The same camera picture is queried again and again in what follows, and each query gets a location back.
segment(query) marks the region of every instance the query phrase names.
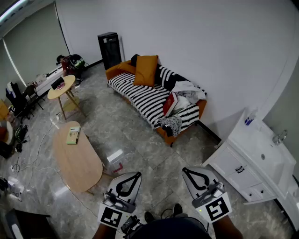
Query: oval wooden table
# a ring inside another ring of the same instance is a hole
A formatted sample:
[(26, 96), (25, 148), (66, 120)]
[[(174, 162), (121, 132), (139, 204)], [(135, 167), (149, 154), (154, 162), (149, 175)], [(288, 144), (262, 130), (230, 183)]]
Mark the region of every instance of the oval wooden table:
[(70, 127), (80, 126), (71, 121), (56, 132), (53, 148), (63, 178), (72, 191), (84, 192), (96, 185), (103, 174), (103, 164), (81, 128), (77, 144), (66, 144)]
[(55, 98), (58, 98), (58, 101), (59, 101), (59, 105), (60, 105), (60, 108), (61, 108), (61, 112), (62, 114), (64, 115), (64, 119), (66, 120), (66, 117), (65, 117), (65, 113), (64, 113), (64, 109), (62, 107), (62, 104), (61, 104), (61, 100), (60, 100), (60, 96), (62, 96), (64, 93), (66, 93), (66, 95), (70, 98), (70, 100), (73, 102), (73, 104), (79, 109), (79, 111), (85, 116), (85, 114), (81, 111), (81, 109), (79, 108), (78, 104), (75, 102), (75, 100), (73, 99), (74, 95), (73, 93), (71, 92), (70, 90), (70, 87), (74, 84), (76, 78), (74, 75), (69, 75), (69, 76), (65, 76), (63, 77), (64, 79), (64, 82), (65, 82), (65, 86), (58, 90), (58, 89), (55, 89), (53, 90), (53, 88), (51, 88), (48, 92), (48, 99), (55, 99)]

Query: faucet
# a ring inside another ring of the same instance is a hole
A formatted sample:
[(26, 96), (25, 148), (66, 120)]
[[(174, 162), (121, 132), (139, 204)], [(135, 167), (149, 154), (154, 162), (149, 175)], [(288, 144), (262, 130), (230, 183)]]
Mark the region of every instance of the faucet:
[(272, 141), (275, 143), (275, 145), (279, 145), (285, 138), (286, 135), (288, 134), (288, 131), (285, 129), (281, 134), (277, 134), (273, 137)]

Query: black tower speaker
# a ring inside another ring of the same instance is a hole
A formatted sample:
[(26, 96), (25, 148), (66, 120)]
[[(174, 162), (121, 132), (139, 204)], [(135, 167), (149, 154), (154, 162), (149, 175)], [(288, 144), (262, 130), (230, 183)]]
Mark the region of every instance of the black tower speaker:
[(121, 50), (116, 32), (107, 32), (98, 35), (100, 49), (105, 69), (109, 69), (121, 63)]

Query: bathroom sink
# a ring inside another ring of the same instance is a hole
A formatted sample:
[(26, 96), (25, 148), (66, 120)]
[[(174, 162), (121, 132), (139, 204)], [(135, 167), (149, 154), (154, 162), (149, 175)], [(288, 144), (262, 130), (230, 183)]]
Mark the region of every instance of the bathroom sink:
[(239, 119), (228, 141), (285, 198), (296, 161), (283, 143), (273, 143), (275, 134), (262, 120), (256, 118), (246, 126), (245, 115)]

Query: black cabinet handle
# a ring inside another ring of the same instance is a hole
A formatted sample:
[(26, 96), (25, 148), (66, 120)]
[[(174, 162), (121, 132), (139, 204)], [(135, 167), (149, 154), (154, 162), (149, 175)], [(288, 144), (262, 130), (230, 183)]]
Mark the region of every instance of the black cabinet handle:
[(241, 173), (241, 172), (243, 172), (245, 169), (242, 169), (242, 171), (237, 171), (237, 173), (239, 174), (239, 173)]
[(235, 169), (235, 171), (237, 172), (237, 171), (239, 171), (241, 168), (243, 168), (243, 166), (241, 166), (241, 167)]

